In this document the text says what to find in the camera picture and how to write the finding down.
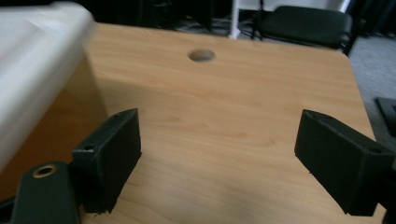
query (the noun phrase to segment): white plastic container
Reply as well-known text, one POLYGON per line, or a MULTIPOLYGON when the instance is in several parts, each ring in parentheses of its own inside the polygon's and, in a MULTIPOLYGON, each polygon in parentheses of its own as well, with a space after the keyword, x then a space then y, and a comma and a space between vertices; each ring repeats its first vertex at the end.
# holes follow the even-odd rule
POLYGON ((84 7, 0 7, 0 172, 83 56, 94 26, 84 7))

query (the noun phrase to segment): floor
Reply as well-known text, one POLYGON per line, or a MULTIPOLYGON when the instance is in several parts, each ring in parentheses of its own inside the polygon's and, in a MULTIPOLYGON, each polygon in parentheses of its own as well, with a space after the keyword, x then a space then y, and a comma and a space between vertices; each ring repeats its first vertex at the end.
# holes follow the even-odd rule
MULTIPOLYGON (((251 21, 242 21, 238 38, 250 36, 251 21)), ((230 18, 213 22, 212 33, 199 23, 186 19, 175 26, 175 30, 189 33, 227 35, 230 18)), ((376 97, 396 99, 396 39, 384 36, 359 37, 349 59, 358 82, 361 96, 378 143, 396 152, 396 138, 390 136, 381 112, 375 102, 376 97)))

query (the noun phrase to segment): gray carpet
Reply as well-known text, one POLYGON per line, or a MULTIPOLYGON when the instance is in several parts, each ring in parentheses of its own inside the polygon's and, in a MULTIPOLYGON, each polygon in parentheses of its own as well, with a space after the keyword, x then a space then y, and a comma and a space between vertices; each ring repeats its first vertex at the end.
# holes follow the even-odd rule
POLYGON ((360 37, 349 55, 361 97, 378 143, 396 151, 396 138, 376 105, 375 97, 396 99, 396 39, 360 37))

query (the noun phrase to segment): chair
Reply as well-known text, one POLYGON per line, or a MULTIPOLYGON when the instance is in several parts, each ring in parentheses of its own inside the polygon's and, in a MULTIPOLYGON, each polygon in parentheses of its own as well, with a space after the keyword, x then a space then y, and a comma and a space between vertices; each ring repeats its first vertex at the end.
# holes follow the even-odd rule
POLYGON ((346 13, 309 8, 278 7, 274 12, 263 10, 263 1, 251 38, 256 31, 261 38, 268 37, 291 43, 340 49, 348 55, 357 37, 352 29, 352 17, 346 13))

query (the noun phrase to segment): wooden table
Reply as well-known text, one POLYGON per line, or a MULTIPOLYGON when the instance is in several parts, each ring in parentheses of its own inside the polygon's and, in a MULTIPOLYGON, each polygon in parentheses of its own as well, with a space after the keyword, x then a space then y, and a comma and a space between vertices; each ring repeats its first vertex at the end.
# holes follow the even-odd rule
POLYGON ((107 114, 139 109, 143 156, 84 224, 381 222, 344 215, 293 152, 304 108, 373 137, 342 53, 100 24, 87 56, 107 114))

